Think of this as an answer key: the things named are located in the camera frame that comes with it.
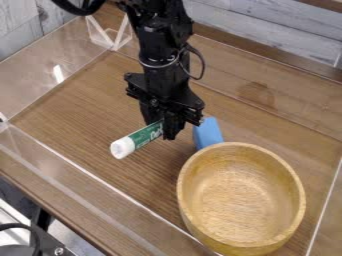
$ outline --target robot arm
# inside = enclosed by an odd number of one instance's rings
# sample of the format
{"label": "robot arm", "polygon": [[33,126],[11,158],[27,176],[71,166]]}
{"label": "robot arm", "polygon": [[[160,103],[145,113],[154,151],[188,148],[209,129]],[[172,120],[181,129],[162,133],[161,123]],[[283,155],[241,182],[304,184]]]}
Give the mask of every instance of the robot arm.
{"label": "robot arm", "polygon": [[[51,0],[74,15],[96,12],[105,0],[85,2],[82,8],[67,1]],[[138,100],[146,124],[162,120],[162,137],[173,140],[185,122],[200,125],[204,102],[188,87],[189,53],[200,58],[204,74],[204,59],[186,43],[192,35],[192,20],[186,16],[181,0],[114,0],[126,13],[136,33],[142,74],[128,73],[126,95]]]}

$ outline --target tube label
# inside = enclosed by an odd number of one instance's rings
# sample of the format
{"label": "tube label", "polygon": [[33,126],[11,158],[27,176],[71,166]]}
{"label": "tube label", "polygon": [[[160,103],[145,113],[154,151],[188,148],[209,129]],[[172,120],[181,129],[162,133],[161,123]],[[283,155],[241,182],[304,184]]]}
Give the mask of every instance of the tube label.
{"label": "tube label", "polygon": [[162,121],[149,124],[146,127],[128,135],[134,144],[134,149],[141,148],[152,140],[157,139],[162,134]]}

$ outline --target cable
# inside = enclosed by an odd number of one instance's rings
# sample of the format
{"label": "cable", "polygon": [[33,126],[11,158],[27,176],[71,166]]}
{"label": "cable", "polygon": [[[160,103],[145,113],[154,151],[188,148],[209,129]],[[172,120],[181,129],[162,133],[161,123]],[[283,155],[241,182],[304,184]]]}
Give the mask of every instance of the cable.
{"label": "cable", "polygon": [[31,256],[37,256],[38,252],[39,252],[39,239],[38,239],[38,235],[35,233],[35,230],[31,227],[29,227],[29,226],[26,226],[26,225],[23,225],[21,223],[10,223],[10,224],[0,225],[0,232],[5,231],[7,229],[13,229],[13,228],[26,229],[30,232],[31,237],[34,239],[34,244],[35,244]]}
{"label": "cable", "polygon": [[92,15],[104,4],[105,0],[93,0],[90,4],[86,3],[81,8],[76,7],[67,0],[50,0],[63,11],[77,16]]}
{"label": "cable", "polygon": [[204,57],[202,57],[200,51],[198,51],[196,48],[193,48],[189,44],[186,44],[186,45],[184,46],[184,48],[182,48],[181,51],[182,51],[181,54],[185,54],[186,52],[192,52],[192,53],[198,57],[198,60],[200,60],[200,62],[201,62],[201,71],[200,71],[200,74],[198,74],[197,77],[194,77],[194,76],[192,76],[192,75],[189,74],[189,71],[184,68],[181,61],[178,61],[178,64],[180,64],[180,67],[181,67],[182,71],[185,72],[185,74],[186,74],[193,80],[200,80],[200,79],[202,78],[202,76],[204,76],[205,68],[206,68],[206,64],[205,64]]}

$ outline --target blue sponge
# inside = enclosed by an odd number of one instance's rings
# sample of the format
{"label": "blue sponge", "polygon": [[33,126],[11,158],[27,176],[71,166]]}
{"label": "blue sponge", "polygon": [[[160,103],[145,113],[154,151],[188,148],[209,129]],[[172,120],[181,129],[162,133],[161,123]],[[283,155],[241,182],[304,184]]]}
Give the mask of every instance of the blue sponge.
{"label": "blue sponge", "polygon": [[214,117],[204,118],[202,124],[198,127],[193,126],[192,132],[197,150],[222,142],[218,124]]}

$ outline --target wooden bowl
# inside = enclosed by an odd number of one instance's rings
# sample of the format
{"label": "wooden bowl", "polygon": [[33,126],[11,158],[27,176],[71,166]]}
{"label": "wooden bowl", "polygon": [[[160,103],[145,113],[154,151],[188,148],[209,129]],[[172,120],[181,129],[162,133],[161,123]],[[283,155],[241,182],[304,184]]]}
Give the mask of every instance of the wooden bowl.
{"label": "wooden bowl", "polygon": [[289,165],[244,143],[216,144],[189,158],[177,179],[177,201],[192,235],[229,256],[276,250],[305,209],[303,186]]}

